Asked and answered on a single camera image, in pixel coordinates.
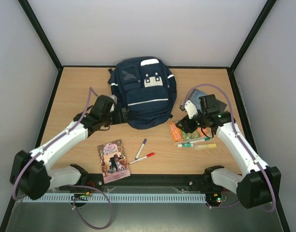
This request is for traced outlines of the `navy blue student backpack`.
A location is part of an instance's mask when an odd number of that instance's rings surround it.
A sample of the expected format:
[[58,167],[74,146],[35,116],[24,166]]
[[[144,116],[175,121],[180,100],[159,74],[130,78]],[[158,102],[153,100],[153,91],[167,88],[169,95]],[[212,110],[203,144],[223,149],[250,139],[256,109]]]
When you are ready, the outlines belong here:
[[123,60],[108,70],[108,84],[117,106],[126,112],[126,122],[146,130],[171,119],[177,98],[177,83],[170,69],[158,58]]

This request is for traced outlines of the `pink Taming of Shrew book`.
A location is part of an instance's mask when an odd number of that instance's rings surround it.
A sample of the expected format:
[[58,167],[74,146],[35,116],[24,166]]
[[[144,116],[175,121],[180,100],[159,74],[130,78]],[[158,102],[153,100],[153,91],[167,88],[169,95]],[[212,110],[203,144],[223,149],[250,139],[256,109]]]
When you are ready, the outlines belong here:
[[121,139],[99,145],[97,151],[105,184],[131,175]]

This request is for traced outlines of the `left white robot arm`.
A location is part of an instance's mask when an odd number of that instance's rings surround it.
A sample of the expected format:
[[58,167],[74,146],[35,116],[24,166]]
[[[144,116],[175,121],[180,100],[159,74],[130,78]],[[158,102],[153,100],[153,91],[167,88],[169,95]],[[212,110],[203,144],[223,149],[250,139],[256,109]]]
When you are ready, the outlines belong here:
[[76,165],[52,169],[52,166],[67,151],[87,139],[96,131],[104,131],[111,125],[125,123],[127,110],[119,108],[111,96],[101,95],[58,135],[47,143],[26,152],[19,151],[14,158],[10,182],[13,184],[12,197],[18,200],[16,191],[31,199],[42,197],[48,190],[78,183],[85,171]]

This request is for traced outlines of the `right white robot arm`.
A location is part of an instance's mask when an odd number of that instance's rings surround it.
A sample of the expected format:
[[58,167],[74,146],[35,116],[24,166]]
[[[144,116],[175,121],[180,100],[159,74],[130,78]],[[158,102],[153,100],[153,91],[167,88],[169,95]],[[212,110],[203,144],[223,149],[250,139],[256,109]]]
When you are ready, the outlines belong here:
[[239,130],[231,111],[220,111],[215,95],[198,99],[201,109],[190,101],[182,104],[187,115],[176,125],[185,133],[197,128],[209,128],[228,148],[237,162],[241,174],[235,174],[221,166],[208,168],[204,184],[209,189],[217,186],[226,188],[237,195],[238,202],[245,208],[271,203],[276,207],[281,173],[277,167],[270,167],[251,147]]

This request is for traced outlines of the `orange Treehouse book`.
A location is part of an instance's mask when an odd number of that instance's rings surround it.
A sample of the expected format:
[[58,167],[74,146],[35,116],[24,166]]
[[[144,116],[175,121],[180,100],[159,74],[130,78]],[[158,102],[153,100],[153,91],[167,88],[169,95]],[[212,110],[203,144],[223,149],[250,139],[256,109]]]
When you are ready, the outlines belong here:
[[201,128],[198,128],[193,133],[184,133],[182,130],[176,127],[177,122],[178,121],[167,122],[174,144],[183,144],[194,140],[208,138],[207,136],[212,136],[210,129],[203,129],[202,132]]

